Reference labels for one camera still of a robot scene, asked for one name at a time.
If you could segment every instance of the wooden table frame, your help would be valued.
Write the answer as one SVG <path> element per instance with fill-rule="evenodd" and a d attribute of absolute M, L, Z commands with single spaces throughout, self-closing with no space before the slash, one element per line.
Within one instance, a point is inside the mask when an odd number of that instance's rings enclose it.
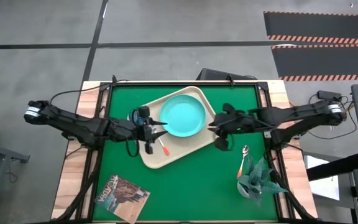
<path fill-rule="evenodd" d="M 229 81 L 122 81 L 123 83 L 229 83 Z M 241 82 L 267 82 L 268 83 L 268 92 L 270 94 L 270 101 L 272 102 L 272 106 L 276 106 L 279 108 L 288 108 L 290 107 L 287 93 L 285 90 L 284 82 L 281 80 L 267 80 L 267 81 L 236 81 L 236 83 Z M 100 85 L 100 81 L 90 81 L 84 82 L 83 90 L 96 87 Z M 106 101 L 108 98 L 108 94 L 101 95 L 101 98 L 98 99 L 99 96 L 99 88 L 90 91 L 81 92 L 80 99 L 78 102 L 78 107 L 76 110 L 77 114 L 82 116 L 86 116 L 92 118 L 95 113 L 99 113 L 100 116 L 104 116 L 104 110 L 95 111 L 96 105 L 102 104 L 106 105 Z M 262 105 L 267 106 L 266 96 L 262 97 Z M 291 126 L 293 122 L 287 122 L 279 126 L 279 128 L 286 128 Z M 292 140 L 290 144 L 294 146 L 299 146 L 299 141 Z M 80 146 L 78 141 L 70 141 L 67 147 L 67 154 L 78 149 Z M 51 218 L 59 217 L 71 204 L 77 193 L 81 189 L 81 185 L 83 183 L 84 170 L 85 169 L 85 160 L 87 158 L 91 158 L 90 166 L 87 167 L 89 172 L 86 172 L 86 175 L 89 175 L 92 172 L 98 152 L 88 152 L 87 149 L 80 149 L 78 152 L 72 154 L 69 158 L 67 158 L 63 164 L 62 174 L 60 177 L 60 183 L 57 190 L 57 195 L 55 198 L 55 204 L 52 210 Z M 286 147 L 282 150 L 282 159 L 284 161 L 285 172 L 287 174 L 288 183 L 290 186 L 290 190 L 293 192 L 298 201 L 304 206 L 306 211 L 310 213 L 312 216 L 317 217 L 316 207 L 314 205 L 313 196 L 310 190 L 308 176 L 306 174 L 305 164 L 303 162 L 303 155 L 301 151 Z M 280 166 L 278 165 L 277 160 L 275 161 L 275 167 L 279 170 Z M 72 216 L 72 218 L 85 218 L 88 215 L 91 196 L 91 188 L 87 191 L 85 195 L 85 199 L 83 202 L 82 211 L 76 212 L 76 215 Z M 290 217 L 287 207 L 287 199 L 283 193 L 279 194 L 280 204 L 282 208 L 282 215 L 284 218 Z"/>

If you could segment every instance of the beige tray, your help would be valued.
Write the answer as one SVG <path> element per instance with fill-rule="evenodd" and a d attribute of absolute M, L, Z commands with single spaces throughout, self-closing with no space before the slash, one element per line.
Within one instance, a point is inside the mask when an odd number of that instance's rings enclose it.
<path fill-rule="evenodd" d="M 140 144 L 140 156 L 142 157 L 144 164 L 151 169 L 161 168 L 197 149 L 201 149 L 202 147 L 211 144 L 216 139 L 216 135 L 207 129 L 208 124 L 214 120 L 215 112 L 204 93 L 195 86 L 188 86 L 147 103 L 146 106 L 150 108 L 150 117 L 156 121 L 160 121 L 160 110 L 162 105 L 167 99 L 175 95 L 190 95 L 201 102 L 206 112 L 205 127 L 199 133 L 187 138 L 176 137 L 169 133 L 161 136 L 160 139 L 162 143 L 168 147 L 170 152 L 169 156 L 164 154 L 159 140 L 156 140 L 155 143 L 152 144 L 153 154 L 150 155 L 145 152 L 144 144 Z M 157 131 L 163 130 L 164 128 L 162 126 L 157 126 Z"/>

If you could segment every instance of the spoon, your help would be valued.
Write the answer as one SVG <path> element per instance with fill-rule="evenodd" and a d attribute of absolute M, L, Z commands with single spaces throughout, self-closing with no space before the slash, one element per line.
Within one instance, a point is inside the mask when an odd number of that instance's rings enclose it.
<path fill-rule="evenodd" d="M 157 133 L 157 128 L 156 128 L 156 127 L 153 127 L 153 128 L 152 128 L 152 131 L 153 131 L 153 133 Z M 162 143 L 162 141 L 161 141 L 160 138 L 158 138 L 158 140 L 160 141 L 160 144 L 161 144 L 161 146 L 162 146 L 162 149 L 164 150 L 164 154 L 165 154 L 166 156 L 169 156 L 168 147 L 165 146 L 165 145 Z"/>
<path fill-rule="evenodd" d="M 242 151 L 241 151 L 241 153 L 242 153 L 242 161 L 241 161 L 241 166 L 240 166 L 239 172 L 237 173 L 237 178 L 240 177 L 241 174 L 242 174 L 242 165 L 244 164 L 244 159 L 248 155 L 248 152 L 249 152 L 248 145 L 244 145 L 244 147 L 242 148 Z"/>

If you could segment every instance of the magazine cover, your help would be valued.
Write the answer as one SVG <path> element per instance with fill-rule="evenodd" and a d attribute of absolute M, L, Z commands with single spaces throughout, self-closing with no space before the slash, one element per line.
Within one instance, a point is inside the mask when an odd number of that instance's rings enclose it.
<path fill-rule="evenodd" d="M 138 185 L 112 175 L 95 202 L 123 220 L 135 223 L 149 195 L 150 192 Z"/>

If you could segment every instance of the plant pot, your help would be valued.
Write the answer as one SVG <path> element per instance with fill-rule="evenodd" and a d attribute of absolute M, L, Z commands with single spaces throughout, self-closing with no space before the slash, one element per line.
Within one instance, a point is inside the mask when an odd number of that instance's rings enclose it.
<path fill-rule="evenodd" d="M 242 187 L 242 185 L 240 184 L 240 182 L 237 182 L 237 189 L 239 190 L 240 194 L 241 194 L 243 197 L 249 198 L 248 192 Z"/>

